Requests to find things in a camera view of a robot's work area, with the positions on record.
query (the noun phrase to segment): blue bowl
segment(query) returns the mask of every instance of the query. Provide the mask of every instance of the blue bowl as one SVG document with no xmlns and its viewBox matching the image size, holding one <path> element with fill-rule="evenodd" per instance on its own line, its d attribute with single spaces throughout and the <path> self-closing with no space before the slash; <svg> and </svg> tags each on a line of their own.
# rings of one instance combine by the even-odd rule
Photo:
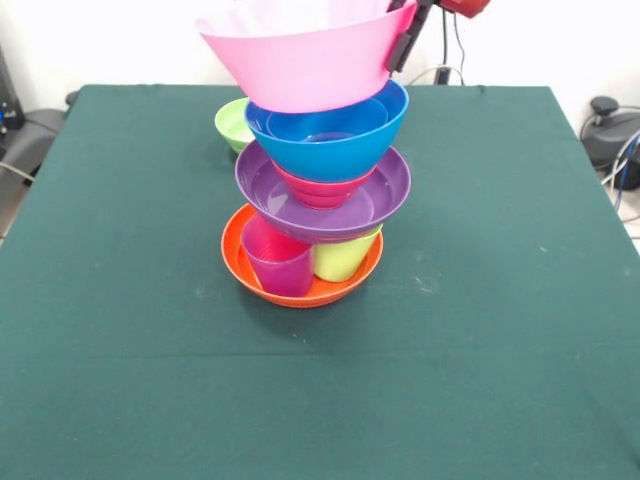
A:
<svg viewBox="0 0 640 480">
<path fill-rule="evenodd" d="M 383 124 L 380 106 L 387 114 Z M 361 177 L 378 163 L 408 106 L 405 88 L 389 80 L 369 100 L 345 108 L 281 114 L 250 102 L 245 116 L 260 146 L 283 170 L 313 182 L 337 183 Z"/>
<path fill-rule="evenodd" d="M 267 134 L 290 142 L 328 142 L 364 135 L 389 119 L 385 106 L 375 98 L 326 112 L 271 113 Z"/>
</svg>

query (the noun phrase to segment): lime green bowl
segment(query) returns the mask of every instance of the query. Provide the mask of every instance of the lime green bowl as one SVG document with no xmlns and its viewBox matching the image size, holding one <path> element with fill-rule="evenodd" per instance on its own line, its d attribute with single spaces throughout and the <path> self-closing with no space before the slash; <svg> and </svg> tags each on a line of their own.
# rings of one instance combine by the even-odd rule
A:
<svg viewBox="0 0 640 480">
<path fill-rule="evenodd" d="M 381 230 L 382 225 L 355 240 L 315 245 L 313 273 L 327 282 L 346 282 L 358 271 Z"/>
<path fill-rule="evenodd" d="M 244 111 L 249 104 L 249 99 L 239 98 L 227 103 L 218 110 L 214 123 L 220 135 L 224 137 L 231 149 L 240 153 L 253 139 L 253 133 L 244 118 Z"/>
</svg>

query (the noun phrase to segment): purple plate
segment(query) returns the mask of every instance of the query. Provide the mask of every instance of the purple plate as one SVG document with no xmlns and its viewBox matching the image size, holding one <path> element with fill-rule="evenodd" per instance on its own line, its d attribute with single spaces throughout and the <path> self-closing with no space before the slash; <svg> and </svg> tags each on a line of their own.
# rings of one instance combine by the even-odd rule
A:
<svg viewBox="0 0 640 480">
<path fill-rule="evenodd" d="M 394 148 L 378 162 L 371 177 L 333 210 L 315 210 L 293 196 L 258 142 L 236 160 L 236 182 L 249 203 L 288 235 L 308 243 L 345 242 L 388 219 L 411 189 L 409 166 Z"/>
</svg>

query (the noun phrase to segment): white wall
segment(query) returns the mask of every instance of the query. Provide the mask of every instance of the white wall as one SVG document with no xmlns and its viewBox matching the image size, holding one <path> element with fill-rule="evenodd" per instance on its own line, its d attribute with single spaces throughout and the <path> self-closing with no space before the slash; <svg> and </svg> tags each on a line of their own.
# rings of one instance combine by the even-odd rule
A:
<svg viewBox="0 0 640 480">
<path fill-rule="evenodd" d="M 86 83 L 232 83 L 193 26 L 214 1 L 0 0 L 0 44 L 27 109 Z M 434 12 L 399 78 L 440 61 Z M 574 127 L 596 94 L 640 105 L 639 17 L 638 0 L 493 0 L 460 19 L 467 83 L 550 85 Z"/>
</svg>

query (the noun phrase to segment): orange plate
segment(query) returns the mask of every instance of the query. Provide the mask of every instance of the orange plate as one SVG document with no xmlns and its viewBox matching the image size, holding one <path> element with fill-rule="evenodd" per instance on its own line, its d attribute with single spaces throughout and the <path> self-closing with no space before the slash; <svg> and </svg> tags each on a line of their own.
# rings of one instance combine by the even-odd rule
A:
<svg viewBox="0 0 640 480">
<path fill-rule="evenodd" d="M 304 297 L 272 295 L 260 287 L 240 240 L 244 226 L 254 215 L 256 215 L 255 209 L 246 204 L 231 217 L 222 233 L 222 258 L 229 271 L 240 283 L 256 295 L 276 305 L 290 308 L 314 308 L 336 302 L 364 282 L 376 268 L 382 256 L 384 241 L 380 232 L 356 274 L 346 282 L 331 283 L 313 277 L 311 290 Z"/>
</svg>

